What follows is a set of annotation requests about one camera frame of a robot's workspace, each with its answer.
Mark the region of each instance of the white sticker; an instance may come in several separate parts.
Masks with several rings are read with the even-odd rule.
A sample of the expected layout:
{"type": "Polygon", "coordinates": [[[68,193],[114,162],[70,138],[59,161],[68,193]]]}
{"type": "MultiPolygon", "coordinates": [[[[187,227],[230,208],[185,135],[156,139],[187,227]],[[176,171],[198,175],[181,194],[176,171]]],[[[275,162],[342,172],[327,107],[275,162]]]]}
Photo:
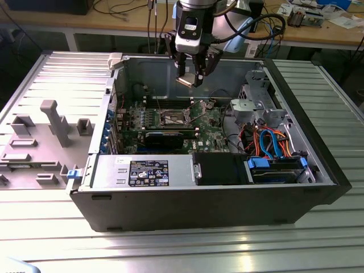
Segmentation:
{"type": "Polygon", "coordinates": [[[116,164],[130,164],[132,158],[127,157],[127,156],[123,156],[123,157],[117,157],[115,158],[115,165],[116,164]]]}
{"type": "Polygon", "coordinates": [[[17,169],[17,168],[30,168],[29,165],[10,165],[10,168],[17,169]]]}

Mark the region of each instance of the gray plastic part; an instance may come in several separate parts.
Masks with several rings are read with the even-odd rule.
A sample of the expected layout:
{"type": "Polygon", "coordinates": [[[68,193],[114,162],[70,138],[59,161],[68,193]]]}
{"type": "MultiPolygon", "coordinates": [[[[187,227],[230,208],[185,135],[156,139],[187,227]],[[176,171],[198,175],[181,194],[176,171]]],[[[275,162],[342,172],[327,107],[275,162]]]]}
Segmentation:
{"type": "Polygon", "coordinates": [[[50,164],[42,164],[40,165],[42,169],[44,169],[45,171],[58,171],[61,169],[61,164],[59,163],[59,161],[50,163],[50,164]]]}
{"type": "Polygon", "coordinates": [[[54,175],[54,173],[39,173],[39,174],[37,174],[36,181],[40,185],[58,184],[58,179],[54,175]]]}
{"type": "Polygon", "coordinates": [[[59,175],[66,184],[68,183],[67,173],[68,173],[68,168],[66,165],[63,165],[61,171],[59,172],[59,175]]]}
{"type": "Polygon", "coordinates": [[[34,123],[28,115],[16,115],[14,121],[10,125],[18,137],[28,138],[30,133],[27,127],[34,127],[34,123]]]}
{"type": "Polygon", "coordinates": [[[4,154],[1,158],[1,160],[9,162],[27,162],[30,159],[30,154],[4,154]]]}
{"type": "Polygon", "coordinates": [[[9,182],[9,179],[6,178],[4,175],[0,174],[0,182],[6,186],[6,182],[9,182]]]}
{"type": "Polygon", "coordinates": [[[35,147],[38,142],[34,138],[30,139],[14,139],[10,142],[12,148],[24,148],[24,147],[35,147]]]}
{"type": "Polygon", "coordinates": [[[67,136],[67,131],[64,129],[64,124],[57,113],[57,102],[55,100],[44,100],[40,106],[40,111],[47,115],[51,123],[52,130],[56,134],[57,139],[63,148],[68,147],[70,144],[67,136]]]}
{"type": "Polygon", "coordinates": [[[77,129],[81,137],[92,136],[93,129],[88,118],[80,118],[77,122],[77,129]]]}
{"type": "Polygon", "coordinates": [[[18,147],[13,148],[9,144],[13,140],[19,140],[16,134],[13,134],[9,140],[9,144],[4,146],[3,152],[0,154],[0,159],[3,154],[30,154],[31,161],[22,163],[13,162],[1,162],[0,161],[0,173],[4,173],[5,176],[11,181],[6,185],[7,189],[62,189],[66,187],[66,182],[60,175],[60,170],[45,171],[40,164],[36,162],[47,164],[52,162],[59,162],[61,166],[67,165],[68,169],[71,169],[73,165],[85,167],[88,150],[90,146],[91,136],[80,136],[76,124],[70,124],[71,130],[68,134],[68,138],[71,145],[67,148],[62,148],[59,145],[58,139],[52,135],[49,130],[48,124],[36,123],[35,127],[28,127],[32,138],[37,140],[38,145],[35,147],[18,147]],[[37,173],[54,173],[58,178],[58,184],[40,185],[36,181],[37,173]]]}
{"type": "MultiPolygon", "coordinates": [[[[61,118],[61,123],[63,125],[64,130],[68,134],[70,132],[70,130],[71,130],[71,127],[68,124],[67,119],[66,119],[66,117],[64,115],[60,115],[60,118],[61,118]]],[[[49,124],[48,126],[49,126],[49,129],[52,132],[52,134],[55,135],[56,133],[53,131],[52,125],[49,124]]]]}
{"type": "Polygon", "coordinates": [[[12,169],[7,164],[0,164],[0,172],[11,172],[12,169]]]}

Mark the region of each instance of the green circuit board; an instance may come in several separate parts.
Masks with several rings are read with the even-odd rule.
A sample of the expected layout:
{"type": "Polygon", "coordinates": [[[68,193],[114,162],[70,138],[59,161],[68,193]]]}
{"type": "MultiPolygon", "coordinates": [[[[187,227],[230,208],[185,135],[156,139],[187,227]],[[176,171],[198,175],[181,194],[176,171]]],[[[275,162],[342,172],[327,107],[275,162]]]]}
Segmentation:
{"type": "Polygon", "coordinates": [[[148,132],[167,129],[169,132],[178,132],[185,136],[183,147],[168,151],[168,154],[229,152],[220,123],[220,108],[213,107],[209,110],[206,108],[206,102],[198,102],[188,111],[185,109],[146,109],[142,104],[135,104],[129,108],[123,121],[118,122],[121,125],[119,128],[119,138],[122,142],[121,153],[165,154],[165,151],[146,151],[143,143],[145,134],[148,132]]]}

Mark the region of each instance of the label sticker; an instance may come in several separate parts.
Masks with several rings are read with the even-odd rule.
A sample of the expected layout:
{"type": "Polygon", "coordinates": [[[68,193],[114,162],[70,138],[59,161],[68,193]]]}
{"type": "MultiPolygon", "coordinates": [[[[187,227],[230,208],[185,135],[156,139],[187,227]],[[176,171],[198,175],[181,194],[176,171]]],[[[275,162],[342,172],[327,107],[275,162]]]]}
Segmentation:
{"type": "Polygon", "coordinates": [[[167,160],[130,161],[129,186],[169,186],[167,160]]]}
{"type": "Polygon", "coordinates": [[[119,165],[119,164],[130,164],[132,158],[128,157],[128,156],[119,156],[117,158],[115,158],[115,165],[119,165]]]}

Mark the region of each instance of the paper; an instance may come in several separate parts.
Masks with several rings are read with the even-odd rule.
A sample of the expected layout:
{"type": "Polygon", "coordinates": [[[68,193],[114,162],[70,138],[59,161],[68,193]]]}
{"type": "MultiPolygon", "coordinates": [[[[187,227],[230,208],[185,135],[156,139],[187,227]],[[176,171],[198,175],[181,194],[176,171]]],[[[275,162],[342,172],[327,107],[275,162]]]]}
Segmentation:
{"type": "Polygon", "coordinates": [[[277,14],[289,16],[291,14],[293,7],[294,7],[294,5],[282,4],[282,5],[280,5],[279,10],[277,11],[277,14]]]}
{"type": "Polygon", "coordinates": [[[358,26],[357,22],[355,22],[354,20],[342,16],[339,18],[331,19],[329,20],[329,22],[332,22],[340,27],[344,27],[347,30],[358,26]]]}

